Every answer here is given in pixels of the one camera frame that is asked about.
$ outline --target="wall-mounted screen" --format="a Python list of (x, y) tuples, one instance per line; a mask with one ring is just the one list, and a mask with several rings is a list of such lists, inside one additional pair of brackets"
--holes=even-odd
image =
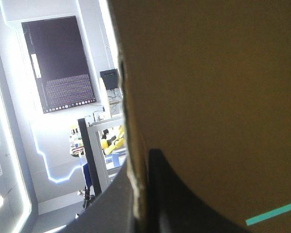
[(76, 17), (22, 27), (43, 112), (96, 102)]

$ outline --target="brown surface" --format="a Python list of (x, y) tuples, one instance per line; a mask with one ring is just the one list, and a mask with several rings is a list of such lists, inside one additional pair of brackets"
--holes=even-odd
[[(291, 1), (111, 3), (131, 137), (239, 225), (291, 203)], [(291, 233), (291, 212), (246, 228)]]

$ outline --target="blue object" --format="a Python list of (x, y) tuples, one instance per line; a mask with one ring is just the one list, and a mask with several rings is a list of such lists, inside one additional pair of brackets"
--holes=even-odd
[(90, 187), (93, 185), (93, 183), (92, 183), (92, 179), (91, 179), (91, 174), (89, 173), (88, 164), (83, 165), (83, 174), (84, 174), (86, 187), (87, 187), (87, 189), (90, 189)]
[(271, 211), (266, 212), (264, 214), (249, 218), (246, 220), (246, 224), (247, 224), (247, 226), (250, 226), (250, 225), (256, 224), (258, 222), (262, 222), (264, 220), (267, 220), (269, 218), (275, 217), (277, 215), (281, 215), (281, 214), (286, 213), (288, 211), (291, 211), (291, 204), (284, 205), (280, 208), (271, 210)]
[(114, 167), (118, 167), (120, 166), (120, 161), (118, 159), (118, 157), (120, 156), (120, 154), (112, 154), (112, 160), (113, 160), (113, 164), (114, 164)]

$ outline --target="led light strip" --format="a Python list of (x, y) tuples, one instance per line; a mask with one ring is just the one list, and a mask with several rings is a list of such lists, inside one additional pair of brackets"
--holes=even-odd
[(34, 135), (34, 133), (32, 133), (33, 135), (33, 140), (34, 140), (34, 144), (35, 144), (35, 148), (36, 148), (36, 151), (39, 155), (41, 155), (43, 157), (43, 161), (44, 161), (44, 165), (45, 165), (45, 169), (47, 171), (47, 174), (48, 174), (48, 179), (50, 181), (53, 181), (54, 183), (61, 183), (61, 182), (64, 182), (64, 181), (68, 181), (70, 179), (70, 177), (72, 176), (72, 174), (74, 173), (74, 171), (78, 168), (81, 168), (82, 166), (81, 165), (77, 165), (75, 167), (72, 168), (72, 170), (70, 171), (69, 175), (65, 176), (65, 177), (62, 177), (62, 178), (54, 178), (51, 176), (50, 174), (50, 171), (49, 171), (49, 166), (48, 166), (48, 162), (47, 162), (47, 157), (45, 155), (45, 153), (43, 151), (41, 151), (39, 149), (39, 145), (38, 145), (38, 141)]
[(55, 232), (58, 232), (58, 231), (60, 231), (61, 229), (65, 228), (65, 227), (66, 227), (66, 225), (63, 225), (61, 227), (54, 228), (54, 229), (49, 230), (49, 231), (44, 232), (44, 233), (55, 233)]
[(246, 224), (247, 224), (247, 226), (250, 226), (250, 225), (262, 222), (264, 220), (267, 220), (269, 218), (275, 217), (277, 215), (281, 215), (281, 214), (286, 213), (288, 211), (291, 211), (291, 204), (284, 205), (280, 208), (268, 211), (264, 214), (249, 218), (246, 220)]
[(32, 210), (32, 205), (30, 203), (28, 193), (27, 193), (24, 181), (23, 181), (23, 177), (22, 177), (22, 173), (21, 173), (21, 169), (20, 169), (20, 164), (18, 161), (18, 157), (17, 157), (17, 153), (16, 153), (10, 125), (8, 122), (7, 113), (6, 113), (6, 110), (4, 107), (1, 91), (0, 91), (0, 119), (1, 119), (1, 124), (3, 127), (4, 135), (5, 135), (5, 139), (7, 142), (8, 150), (9, 150), (9, 153), (11, 155), (12, 164), (13, 164), (13, 168), (15, 171), (15, 177), (17, 180), (17, 184), (18, 184), (20, 195), (21, 195), (22, 202), (23, 202), (23, 213), (22, 213), (21, 217), (19, 218), (18, 222), (16, 223), (14, 230), (12, 231), (12, 233), (18, 233), (18, 232), (20, 232), (20, 230), (24, 226), (27, 218), (29, 217), (29, 214)]

